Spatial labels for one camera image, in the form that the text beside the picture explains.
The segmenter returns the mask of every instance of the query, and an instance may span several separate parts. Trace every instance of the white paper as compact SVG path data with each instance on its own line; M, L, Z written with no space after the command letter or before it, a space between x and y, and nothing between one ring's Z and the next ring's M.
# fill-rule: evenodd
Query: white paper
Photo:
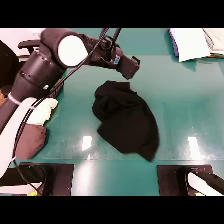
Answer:
M210 56L202 28L172 28L179 52L179 62Z

